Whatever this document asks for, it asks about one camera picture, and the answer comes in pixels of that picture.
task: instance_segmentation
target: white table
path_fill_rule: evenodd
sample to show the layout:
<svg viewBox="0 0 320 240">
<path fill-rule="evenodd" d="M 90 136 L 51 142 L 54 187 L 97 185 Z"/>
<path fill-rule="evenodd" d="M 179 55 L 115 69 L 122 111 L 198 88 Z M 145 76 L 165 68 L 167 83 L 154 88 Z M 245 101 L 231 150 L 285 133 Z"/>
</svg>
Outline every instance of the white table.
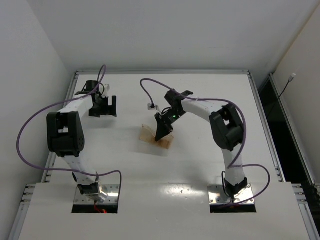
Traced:
<svg viewBox="0 0 320 240">
<path fill-rule="evenodd" d="M 260 117 L 250 75 L 246 71 L 201 73 L 106 75 L 103 82 L 110 84 L 110 94 L 118 98 L 118 117 L 85 116 L 82 126 L 85 153 L 95 169 L 123 174 L 118 214 L 71 213 L 76 191 L 71 173 L 50 172 L 49 183 L 36 185 L 19 239 L 309 239 L 292 185 L 279 182 L 277 156 L 266 136 L 268 129 Z M 153 78 L 179 92 L 190 90 L 197 97 L 228 99 L 242 109 L 247 121 L 243 163 L 264 165 L 271 174 L 270 187 L 255 199 L 256 213 L 210 213 L 207 185 L 221 183 L 224 162 L 204 120 L 187 113 L 174 123 L 175 139 L 169 150 L 139 140 L 142 124 L 156 129 L 155 111 L 147 110 L 149 99 L 139 85 L 142 78 Z M 73 95 L 86 81 L 96 79 L 96 73 L 80 72 L 69 92 Z M 145 82 L 145 87 L 161 109 L 168 106 L 165 88 L 151 82 Z M 55 168 L 68 168 L 55 158 L 51 155 L 49 166 L 55 162 Z M 253 192 L 259 192 L 267 182 L 264 170 L 250 167 L 244 171 Z M 101 180 L 118 184 L 119 175 Z M 193 191 L 172 190 L 179 184 L 189 184 Z"/>
</svg>

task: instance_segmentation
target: black cable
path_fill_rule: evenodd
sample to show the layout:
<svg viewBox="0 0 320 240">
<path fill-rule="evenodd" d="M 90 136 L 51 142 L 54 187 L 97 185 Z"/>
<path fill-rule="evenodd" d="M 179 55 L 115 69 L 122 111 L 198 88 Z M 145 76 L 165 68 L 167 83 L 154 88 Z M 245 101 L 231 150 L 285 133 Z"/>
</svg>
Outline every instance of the black cable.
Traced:
<svg viewBox="0 0 320 240">
<path fill-rule="evenodd" d="M 273 104 L 273 106 L 272 106 L 272 108 L 271 108 L 270 112 L 269 112 L 269 113 L 268 113 L 268 115 L 266 116 L 266 119 L 267 119 L 267 120 L 268 120 L 268 118 L 269 118 L 270 114 L 272 113 L 273 109 L 274 109 L 274 108 L 275 108 L 275 106 L 277 105 L 277 103 L 278 103 L 278 101 L 279 101 L 280 97 L 281 97 L 281 96 L 282 96 L 282 94 L 285 92 L 286 88 L 288 87 L 289 83 L 291 83 L 291 81 L 288 81 L 288 82 L 286 83 L 286 85 L 285 85 L 285 87 L 284 87 L 283 91 L 280 93 L 280 95 L 278 96 L 278 98 L 275 100 L 275 103 Z"/>
<path fill-rule="evenodd" d="M 99 85 L 101 85 L 101 86 L 103 87 L 103 91 L 102 91 L 102 93 L 101 93 L 101 95 L 103 95 L 104 92 L 105 92 L 105 90 L 106 90 L 106 88 L 105 88 L 105 86 L 104 86 L 101 82 L 99 82 Z"/>
<path fill-rule="evenodd" d="M 87 83 L 85 83 L 85 85 L 83 86 L 81 92 L 83 92 L 85 90 L 85 87 L 87 86 Z"/>
<path fill-rule="evenodd" d="M 226 192 L 224 173 L 226 173 L 226 171 L 222 171 L 222 173 L 221 173 L 223 192 L 228 198 L 231 198 L 229 196 L 229 194 L 227 194 L 227 192 Z"/>
<path fill-rule="evenodd" d="M 161 114 L 162 114 L 162 115 L 165 114 L 166 112 L 168 112 L 169 109 L 171 109 L 171 106 L 164 108 L 164 109 L 162 110 Z"/>
</svg>

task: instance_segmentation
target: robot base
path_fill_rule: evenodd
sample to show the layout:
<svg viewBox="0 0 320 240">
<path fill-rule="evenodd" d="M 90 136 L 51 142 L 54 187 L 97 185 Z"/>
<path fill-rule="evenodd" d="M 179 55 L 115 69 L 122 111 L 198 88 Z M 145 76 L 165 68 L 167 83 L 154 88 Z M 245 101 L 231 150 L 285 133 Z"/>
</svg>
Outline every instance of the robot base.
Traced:
<svg viewBox="0 0 320 240">
<path fill-rule="evenodd" d="M 232 199 L 228 197 L 221 184 L 208 185 L 210 213 L 256 213 L 255 200 L 249 200 L 236 206 L 228 206 L 232 203 Z M 241 190 L 234 196 L 234 203 L 252 198 L 253 192 L 251 185 Z"/>
<path fill-rule="evenodd" d="M 97 202 L 96 204 L 85 195 L 81 195 L 78 188 L 76 188 L 73 200 L 73 214 L 117 214 L 118 213 L 118 194 L 119 185 L 105 184 L 102 185 L 102 190 L 107 193 L 107 198 L 104 202 Z"/>
</svg>

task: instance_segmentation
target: white robotic arm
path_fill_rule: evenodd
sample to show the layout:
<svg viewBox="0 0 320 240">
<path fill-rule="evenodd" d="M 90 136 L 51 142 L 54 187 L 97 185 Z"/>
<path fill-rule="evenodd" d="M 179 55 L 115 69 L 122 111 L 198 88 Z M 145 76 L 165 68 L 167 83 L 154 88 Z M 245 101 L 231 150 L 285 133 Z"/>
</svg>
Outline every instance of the white robotic arm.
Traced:
<svg viewBox="0 0 320 240">
<path fill-rule="evenodd" d="M 182 100 L 181 105 L 185 112 L 192 113 L 209 123 L 211 123 L 210 115 L 212 113 L 219 112 L 223 108 L 223 104 L 221 103 L 214 103 L 209 101 L 194 101 L 188 99 Z M 241 155 L 234 163 L 235 166 L 240 167 L 228 168 L 228 166 L 235 159 L 237 153 L 239 152 L 240 146 L 241 144 L 236 145 L 232 151 L 228 149 L 222 149 L 225 166 L 225 180 L 233 186 L 241 183 L 246 178 L 244 169 L 241 167 L 243 165 Z"/>
<path fill-rule="evenodd" d="M 193 94 L 190 91 L 182 93 L 183 96 Z M 242 168 L 241 155 L 233 164 L 236 167 L 229 167 L 243 140 L 243 123 L 234 106 L 231 104 L 222 105 L 220 103 L 208 101 L 196 101 L 185 99 L 183 96 L 168 91 L 165 99 L 171 108 L 161 114 L 157 113 L 157 132 L 155 140 L 159 141 L 173 131 L 172 124 L 185 113 L 193 113 L 206 120 L 211 125 L 212 135 L 215 143 L 222 149 L 225 165 L 225 190 L 233 198 L 238 192 L 245 188 L 248 180 Z"/>
<path fill-rule="evenodd" d="M 97 84 L 99 84 L 98 81 L 87 81 L 83 89 L 76 94 L 78 100 L 72 101 L 58 112 L 51 112 L 47 115 L 47 142 L 51 152 L 64 159 L 71 169 L 79 171 L 72 175 L 80 193 L 94 201 L 103 202 L 107 195 L 103 191 L 99 178 L 81 174 L 97 174 L 82 152 L 85 148 L 85 136 L 81 118 L 87 112 L 91 117 L 117 116 L 117 97 L 112 96 L 112 105 L 108 105 L 109 85 L 102 86 L 103 92 L 100 92 L 98 88 L 92 95 L 84 97 Z"/>
</svg>

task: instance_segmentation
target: purple wire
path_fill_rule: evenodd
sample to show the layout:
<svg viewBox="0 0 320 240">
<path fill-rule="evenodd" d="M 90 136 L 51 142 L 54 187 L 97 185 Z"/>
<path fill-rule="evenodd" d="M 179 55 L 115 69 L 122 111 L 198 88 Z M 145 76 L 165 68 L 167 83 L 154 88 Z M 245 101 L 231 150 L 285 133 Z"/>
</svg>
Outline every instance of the purple wire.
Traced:
<svg viewBox="0 0 320 240">
<path fill-rule="evenodd" d="M 57 105 L 61 105 L 61 104 L 65 104 L 65 103 L 70 103 L 70 102 L 73 102 L 73 101 L 76 101 L 76 100 L 79 100 L 79 99 L 84 99 L 90 95 L 92 95 L 93 93 L 96 92 L 96 90 L 99 88 L 100 84 L 102 83 L 103 79 L 104 79 L 104 76 L 106 74 L 106 71 L 107 71 L 107 66 L 106 65 L 103 65 L 101 68 L 100 68 L 100 71 L 99 71 L 99 74 L 98 74 L 98 77 L 97 77 L 97 81 L 99 82 L 99 84 L 97 84 L 95 86 L 95 88 L 89 92 L 88 94 L 82 96 L 82 97 L 76 97 L 76 98 L 72 98 L 72 99 L 68 99 L 68 100 L 64 100 L 64 101 L 59 101 L 59 102 L 56 102 L 54 104 L 51 104 L 49 106 L 46 106 L 44 108 L 42 108 L 41 110 L 37 111 L 35 114 L 33 114 L 22 126 L 22 128 L 20 129 L 20 132 L 18 134 L 18 137 L 16 139 L 16 151 L 19 155 L 19 157 L 21 158 L 21 160 L 27 164 L 28 166 L 34 168 L 34 169 L 38 169 L 38 170 L 43 170 L 43 171 L 64 171 L 64 172 L 73 172 L 73 173 L 81 173 L 83 175 L 87 175 L 87 176 L 92 176 L 92 177 L 103 177 L 103 176 L 107 176 L 107 175 L 110 175 L 110 174 L 113 174 L 113 173 L 119 173 L 120 175 L 120 183 L 119 183 L 119 193 L 118 193 L 118 204 L 119 204 L 119 198 L 120 198 L 120 191 L 121 191 L 121 186 L 122 186 L 122 173 L 119 171 L 119 170 L 114 170 L 114 171 L 110 171 L 110 172 L 106 172 L 106 173 L 102 173 L 102 174 L 92 174 L 92 173 L 88 173 L 88 172 L 81 172 L 80 170 L 75 170 L 75 169 L 69 169 L 69 168 L 51 168 L 51 167 L 43 167 L 43 166 L 38 166 L 38 165 L 35 165 L 35 164 L 32 164 L 31 162 L 28 162 L 24 156 L 22 156 L 21 154 L 21 151 L 20 151 L 20 139 L 21 139 L 21 136 L 22 136 L 22 133 L 23 131 L 25 130 L 26 126 L 31 122 L 32 119 L 34 119 L 37 115 L 39 115 L 40 113 L 44 112 L 45 110 L 47 109 L 50 109 L 52 107 L 55 107 Z"/>
<path fill-rule="evenodd" d="M 246 168 L 246 167 L 260 167 L 260 168 L 263 168 L 266 171 L 266 174 L 268 175 L 268 182 L 266 183 L 265 187 L 260 192 L 258 192 L 256 195 L 253 195 L 252 197 L 250 197 L 250 198 L 248 198 L 246 200 L 243 200 L 243 201 L 239 201 L 239 202 L 236 202 L 236 203 L 227 203 L 227 204 L 221 205 L 220 206 L 221 208 L 234 207 L 234 206 L 238 206 L 240 204 L 246 203 L 246 202 L 250 201 L 251 199 L 255 199 L 256 197 L 258 197 L 261 194 L 263 194 L 267 190 L 267 188 L 269 187 L 270 181 L 271 181 L 271 176 L 270 176 L 270 172 L 268 171 L 268 169 L 265 166 L 262 166 L 260 164 L 245 164 L 245 165 L 242 165 L 242 167 L 243 168 Z"/>
<path fill-rule="evenodd" d="M 240 113 L 242 121 L 243 121 L 243 140 L 242 140 L 242 145 L 241 145 L 238 153 L 235 155 L 234 160 L 232 160 L 232 162 L 227 166 L 227 168 L 230 169 L 233 166 L 233 164 L 238 160 L 240 154 L 242 153 L 242 151 L 243 151 L 243 149 L 245 147 L 246 140 L 247 140 L 247 122 L 246 122 L 246 119 L 245 119 L 245 115 L 241 111 L 241 109 L 234 102 L 229 101 L 227 99 L 221 99 L 221 98 L 194 98 L 194 97 L 184 96 L 181 93 L 179 93 L 176 90 L 174 90 L 173 88 L 163 84 L 162 82 L 159 82 L 159 81 L 151 79 L 151 78 L 143 78 L 143 79 L 140 80 L 140 86 L 145 91 L 145 93 L 148 95 L 148 97 L 150 98 L 150 101 L 151 101 L 152 104 L 154 103 L 154 101 L 153 101 L 152 97 L 150 96 L 150 94 L 148 93 L 148 91 L 143 87 L 143 85 L 142 85 L 143 81 L 150 81 L 150 82 L 154 82 L 156 84 L 159 84 L 159 85 L 165 87 L 166 89 L 169 89 L 169 90 L 173 91 L 175 94 L 184 97 L 185 99 L 194 100 L 194 101 L 218 101 L 218 102 L 225 102 L 225 103 L 233 105 L 238 110 L 238 112 Z"/>
<path fill-rule="evenodd" d="M 154 101 L 151 97 L 151 95 L 148 93 L 148 91 L 144 88 L 144 86 L 142 85 L 142 82 L 143 81 L 150 81 L 150 82 L 153 82 L 153 83 L 156 83 L 156 84 L 159 84 L 163 87 L 165 87 L 166 89 L 169 89 L 171 90 L 172 92 L 174 92 L 175 94 L 179 95 L 179 96 L 182 96 L 184 97 L 185 99 L 189 99 L 189 100 L 194 100 L 194 101 L 218 101 L 218 102 L 225 102 L 225 103 L 228 103 L 228 104 L 231 104 L 233 105 L 237 110 L 238 112 L 240 113 L 241 115 L 241 118 L 242 118 L 242 121 L 243 121 L 243 140 L 242 140 L 242 144 L 241 144 L 241 147 L 238 151 L 238 153 L 236 154 L 236 156 L 234 157 L 234 160 L 232 160 L 232 162 L 227 166 L 227 169 L 230 169 L 230 168 L 239 168 L 239 167 L 243 167 L 243 168 L 246 168 L 246 167 L 260 167 L 260 168 L 263 168 L 267 175 L 268 175 L 268 182 L 266 184 L 266 186 L 264 187 L 264 189 L 262 189 L 260 192 L 258 192 L 256 195 L 254 195 L 253 197 L 247 199 L 247 200 L 244 200 L 244 201 L 240 201 L 240 202 L 237 202 L 237 203 L 232 203 L 232 204 L 225 204 L 225 205 L 222 205 L 221 207 L 232 207 L 232 206 L 237 206 L 239 204 L 242 204 L 242 203 L 245 203 L 247 201 L 250 201 L 251 199 L 254 199 L 258 196 L 260 196 L 262 193 L 264 193 L 267 188 L 269 187 L 270 185 L 270 181 L 271 181 L 271 176 L 270 176 L 270 173 L 268 171 L 268 169 L 260 164 L 246 164 L 246 165 L 234 165 L 235 162 L 238 160 L 240 154 L 242 153 L 244 147 L 245 147 L 245 143 L 246 143 L 246 140 L 247 140 L 247 122 L 246 122 L 246 119 L 245 119 L 245 115 L 244 113 L 241 111 L 241 109 L 232 101 L 230 100 L 227 100 L 227 99 L 221 99 L 221 98 L 194 98 L 194 97 L 189 97 L 189 96 L 184 96 L 182 95 L 181 93 L 177 92 L 176 90 L 174 90 L 173 88 L 163 84 L 162 82 L 159 82 L 157 80 L 154 80 L 154 79 L 151 79 L 151 78 L 143 78 L 140 80 L 140 86 L 142 87 L 142 89 L 145 91 L 145 93 L 148 95 L 148 97 L 150 98 L 150 101 L 152 104 L 154 104 Z"/>
</svg>

